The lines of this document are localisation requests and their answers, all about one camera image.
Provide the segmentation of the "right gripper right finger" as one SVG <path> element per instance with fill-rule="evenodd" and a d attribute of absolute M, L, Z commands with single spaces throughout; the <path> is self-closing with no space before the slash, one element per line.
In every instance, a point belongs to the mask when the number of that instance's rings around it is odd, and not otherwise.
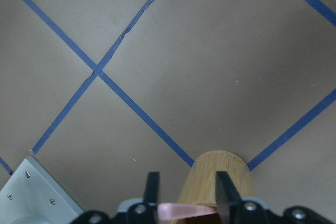
<path fill-rule="evenodd" d="M 232 207 L 241 203 L 242 198 L 228 172 L 217 171 L 215 177 L 215 200 L 219 214 L 229 214 Z"/>

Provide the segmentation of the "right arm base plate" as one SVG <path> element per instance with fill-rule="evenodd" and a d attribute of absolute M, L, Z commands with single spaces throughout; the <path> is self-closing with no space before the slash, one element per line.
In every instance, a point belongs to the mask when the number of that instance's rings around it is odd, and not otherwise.
<path fill-rule="evenodd" d="M 1 189 L 1 223 L 71 223 L 81 207 L 32 156 Z"/>

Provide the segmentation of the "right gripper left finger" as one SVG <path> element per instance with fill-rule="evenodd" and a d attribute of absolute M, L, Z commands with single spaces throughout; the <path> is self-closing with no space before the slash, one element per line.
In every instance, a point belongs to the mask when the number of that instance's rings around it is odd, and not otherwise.
<path fill-rule="evenodd" d="M 145 191 L 143 194 L 143 202 L 149 206 L 156 206 L 158 203 L 160 189 L 160 173 L 150 172 L 148 173 Z"/>

